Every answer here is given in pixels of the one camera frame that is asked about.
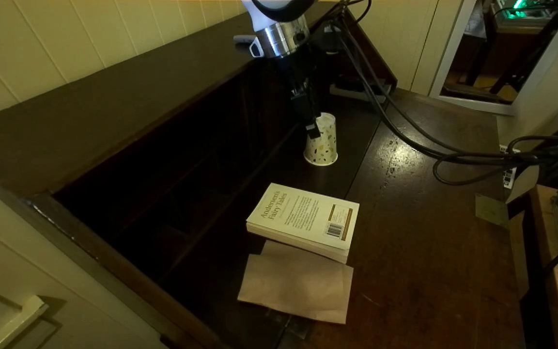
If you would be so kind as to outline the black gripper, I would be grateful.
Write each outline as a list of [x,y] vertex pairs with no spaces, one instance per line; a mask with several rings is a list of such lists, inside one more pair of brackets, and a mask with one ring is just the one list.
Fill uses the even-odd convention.
[[322,129],[317,123],[322,114],[320,52],[313,44],[303,44],[295,54],[280,57],[278,63],[307,137],[320,137]]

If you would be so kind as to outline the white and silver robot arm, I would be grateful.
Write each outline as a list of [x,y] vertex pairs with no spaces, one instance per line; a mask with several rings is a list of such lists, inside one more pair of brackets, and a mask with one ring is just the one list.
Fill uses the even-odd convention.
[[253,40],[249,52],[253,57],[274,59],[286,77],[291,102],[303,118],[311,139],[322,135],[317,118],[320,106],[317,100],[315,61],[311,56],[311,25],[307,9],[315,0],[241,0],[251,23]]

